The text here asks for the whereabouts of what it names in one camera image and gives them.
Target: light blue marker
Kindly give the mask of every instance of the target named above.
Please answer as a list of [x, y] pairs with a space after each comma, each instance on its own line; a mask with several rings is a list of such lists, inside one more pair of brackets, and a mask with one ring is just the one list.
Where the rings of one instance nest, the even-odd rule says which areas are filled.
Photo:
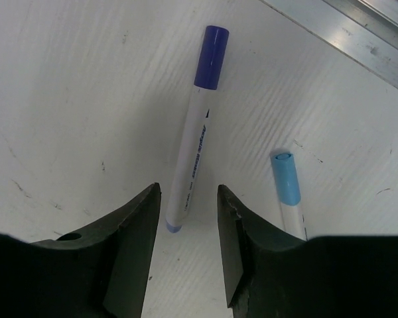
[[293, 154], [277, 154], [271, 158], [271, 165], [285, 231], [294, 237], [307, 240], [304, 215], [300, 208], [299, 183]]

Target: light blue marker cap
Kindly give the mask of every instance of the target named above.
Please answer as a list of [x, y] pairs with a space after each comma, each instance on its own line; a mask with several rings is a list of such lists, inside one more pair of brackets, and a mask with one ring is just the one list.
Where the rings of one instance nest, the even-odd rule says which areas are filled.
[[181, 225], [179, 227], [173, 227], [170, 223], [168, 223], [167, 220], [165, 220], [165, 222], [166, 222], [166, 228], [171, 233], [177, 233], [177, 232], [179, 232], [179, 230], [181, 230]]
[[280, 202], [294, 206], [300, 201], [300, 191], [293, 154], [277, 154], [271, 158], [277, 194]]

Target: blue marker cap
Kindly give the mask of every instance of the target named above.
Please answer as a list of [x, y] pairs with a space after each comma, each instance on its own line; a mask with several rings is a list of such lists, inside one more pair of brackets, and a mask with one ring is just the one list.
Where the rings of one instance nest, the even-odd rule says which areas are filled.
[[170, 231], [171, 233], [177, 233], [179, 232], [179, 230], [181, 230], [181, 225], [179, 227], [173, 227], [170, 223], [168, 223], [168, 221], [166, 222], [166, 228], [168, 229], [168, 231]]
[[195, 86], [217, 89], [224, 53], [226, 52], [228, 34], [228, 30], [225, 28], [214, 25], [206, 27], [198, 69], [194, 79]]
[[278, 154], [271, 159], [279, 200], [286, 205], [297, 205], [300, 201], [297, 169], [293, 154]]

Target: blue marker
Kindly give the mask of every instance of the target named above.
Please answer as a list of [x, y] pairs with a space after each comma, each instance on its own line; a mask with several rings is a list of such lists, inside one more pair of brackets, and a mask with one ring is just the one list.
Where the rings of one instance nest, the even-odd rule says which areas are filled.
[[300, 208], [300, 191], [293, 154], [278, 154], [271, 158], [277, 194], [285, 231], [302, 240], [307, 240], [304, 215]]
[[192, 201], [228, 35], [228, 30], [218, 26], [207, 26], [205, 30], [166, 211], [166, 227], [172, 233], [181, 229]]

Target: white table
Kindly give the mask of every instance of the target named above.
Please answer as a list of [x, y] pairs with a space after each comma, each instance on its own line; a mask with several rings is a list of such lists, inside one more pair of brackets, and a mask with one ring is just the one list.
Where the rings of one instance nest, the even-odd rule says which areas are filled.
[[398, 233], [398, 90], [258, 0], [0, 1], [0, 232], [57, 238], [160, 182], [204, 27], [230, 30], [192, 212], [160, 224], [144, 317], [231, 317], [216, 190], [280, 225], [296, 156], [311, 236]]

